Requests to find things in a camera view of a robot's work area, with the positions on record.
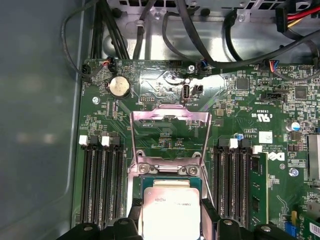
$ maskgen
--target chip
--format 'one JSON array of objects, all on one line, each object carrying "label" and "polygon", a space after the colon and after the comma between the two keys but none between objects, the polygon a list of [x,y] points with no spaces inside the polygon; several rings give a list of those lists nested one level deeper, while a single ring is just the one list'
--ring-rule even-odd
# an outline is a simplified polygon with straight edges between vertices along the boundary
[{"label": "chip", "polygon": [[239,90],[248,90],[249,89],[249,79],[238,78],[236,80],[236,88]]},{"label": "chip", "polygon": [[260,200],[257,199],[256,197],[253,197],[252,198],[252,209],[258,213],[259,208],[260,208]]},{"label": "chip", "polygon": [[219,117],[222,117],[224,113],[225,113],[224,110],[220,108],[215,111],[215,114]]},{"label": "chip", "polygon": [[251,168],[254,172],[259,172],[259,158],[257,157],[252,157],[251,159]]},{"label": "chip", "polygon": [[307,88],[296,87],[295,88],[295,99],[307,99]]},{"label": "chip", "polygon": [[220,127],[223,127],[224,126],[224,120],[223,119],[216,119],[215,120],[215,124],[220,126]]}]

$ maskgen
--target white label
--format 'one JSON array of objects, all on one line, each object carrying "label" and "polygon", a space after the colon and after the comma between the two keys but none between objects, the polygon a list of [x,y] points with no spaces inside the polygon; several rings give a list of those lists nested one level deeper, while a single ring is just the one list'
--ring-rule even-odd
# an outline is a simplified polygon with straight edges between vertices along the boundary
[{"label": "white label", "polygon": [[314,235],[316,235],[317,237],[320,238],[320,227],[318,227],[310,222],[309,228],[310,228],[309,230],[311,233],[313,233]]},{"label": "white label", "polygon": [[274,161],[274,160],[284,161],[285,160],[285,153],[284,152],[275,153],[274,151],[270,152],[270,153],[268,153],[268,159],[270,159],[272,161]]},{"label": "white label", "polygon": [[273,143],[272,131],[260,131],[259,132],[259,143],[260,144],[272,144]]}]

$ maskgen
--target integrated circuit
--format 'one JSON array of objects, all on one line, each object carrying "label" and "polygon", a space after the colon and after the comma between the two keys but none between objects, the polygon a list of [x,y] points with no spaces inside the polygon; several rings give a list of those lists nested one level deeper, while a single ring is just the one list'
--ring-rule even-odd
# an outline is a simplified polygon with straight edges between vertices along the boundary
[{"label": "integrated circuit", "polygon": [[294,89],[295,99],[307,99],[308,98],[308,90],[307,87],[297,86]]},{"label": "integrated circuit", "polygon": [[236,89],[248,90],[249,89],[249,79],[248,78],[238,78],[236,80]]}]

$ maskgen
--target green circuit board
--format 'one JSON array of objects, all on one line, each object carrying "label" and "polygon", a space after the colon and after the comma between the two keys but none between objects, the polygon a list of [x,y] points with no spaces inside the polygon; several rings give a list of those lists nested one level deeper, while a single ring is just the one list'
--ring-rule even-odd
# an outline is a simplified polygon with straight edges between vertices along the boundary
[{"label": "green circuit board", "polygon": [[[92,71],[101,62],[89,59],[85,64]],[[188,70],[190,65],[195,68],[192,72]],[[176,60],[116,60],[115,66],[116,75],[130,82],[130,93],[123,99],[116,99],[108,90],[110,79],[115,75],[104,67],[91,78],[91,82],[82,83],[78,124],[79,136],[88,136],[88,139],[97,136],[100,141],[102,136],[120,139],[121,155],[117,159],[121,159],[121,165],[118,166],[120,169],[110,171],[111,187],[108,189],[111,192],[108,199],[118,202],[117,206],[112,207],[118,208],[117,211],[112,209],[115,214],[113,217],[125,215],[127,207],[130,207],[126,206],[127,169],[133,159],[130,113],[151,111],[161,104],[183,105],[190,112],[212,114],[205,165],[213,195],[216,176],[214,163],[217,161],[216,149],[221,139],[227,143],[230,139],[243,136],[251,149],[262,146],[262,153],[250,155],[250,159],[252,156],[260,159],[258,166],[253,165],[253,160],[248,161],[247,165],[248,228],[256,224],[272,223],[284,229],[285,223],[292,221],[292,211],[297,211],[299,216],[307,211],[306,203],[320,201],[319,190],[311,187],[315,181],[309,179],[308,175],[308,135],[315,134],[319,125],[319,79],[309,83],[286,82],[268,70],[260,69],[258,65],[233,71],[202,69],[198,63]],[[295,78],[313,72],[309,65],[279,65],[277,69]],[[190,87],[187,99],[182,97],[186,79],[189,79]],[[196,91],[198,86],[202,86],[201,91]],[[93,103],[93,98],[98,98],[98,102]],[[300,124],[299,131],[288,131],[288,123],[292,122]],[[201,153],[205,134],[206,126],[198,122],[172,119],[135,124],[136,149],[143,150],[146,156],[164,159],[191,157],[195,152]],[[75,168],[73,225],[81,222],[86,164],[86,152],[79,145]],[[112,169],[117,167],[117,163],[111,164]],[[254,168],[259,169],[259,175],[255,175]],[[292,169],[298,171],[298,176],[290,174]],[[113,189],[116,182],[119,188]],[[134,192],[133,195],[138,197],[140,193]],[[97,213],[97,219],[101,218],[102,212]],[[297,237],[315,239],[316,236],[309,231],[298,230]]]}]

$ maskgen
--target mounting screw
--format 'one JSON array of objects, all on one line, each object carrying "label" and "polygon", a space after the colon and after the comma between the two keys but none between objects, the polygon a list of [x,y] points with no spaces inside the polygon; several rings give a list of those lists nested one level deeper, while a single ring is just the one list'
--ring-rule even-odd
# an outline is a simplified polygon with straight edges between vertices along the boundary
[{"label": "mounting screw", "polygon": [[188,72],[189,72],[190,74],[194,73],[195,70],[196,70],[196,67],[195,67],[194,65],[188,66]]},{"label": "mounting screw", "polygon": [[289,175],[291,177],[297,177],[299,175],[299,171],[296,168],[290,168],[289,170]]},{"label": "mounting screw", "polygon": [[94,96],[92,98],[92,103],[95,104],[95,105],[99,104],[100,103],[100,98],[98,98],[97,96]]},{"label": "mounting screw", "polygon": [[83,230],[85,230],[85,231],[91,231],[92,229],[93,229],[92,226],[86,226]]},{"label": "mounting screw", "polygon": [[157,11],[157,12],[154,14],[154,18],[157,19],[157,20],[159,20],[160,17],[161,17],[161,14],[160,14],[160,12]]},{"label": "mounting screw", "polygon": [[239,15],[239,18],[238,18],[239,22],[243,22],[245,19],[246,19],[245,15],[243,14]]},{"label": "mounting screw", "polygon": [[194,175],[197,175],[198,169],[195,166],[192,166],[189,168],[188,172],[190,175],[194,176]]},{"label": "mounting screw", "polygon": [[271,228],[268,226],[262,226],[261,229],[265,232],[271,232]]},{"label": "mounting screw", "polygon": [[224,220],[223,223],[229,226],[232,225],[232,221],[230,220]]},{"label": "mounting screw", "polygon": [[142,173],[142,174],[145,174],[145,173],[149,172],[149,165],[141,164],[139,166],[139,172]]}]

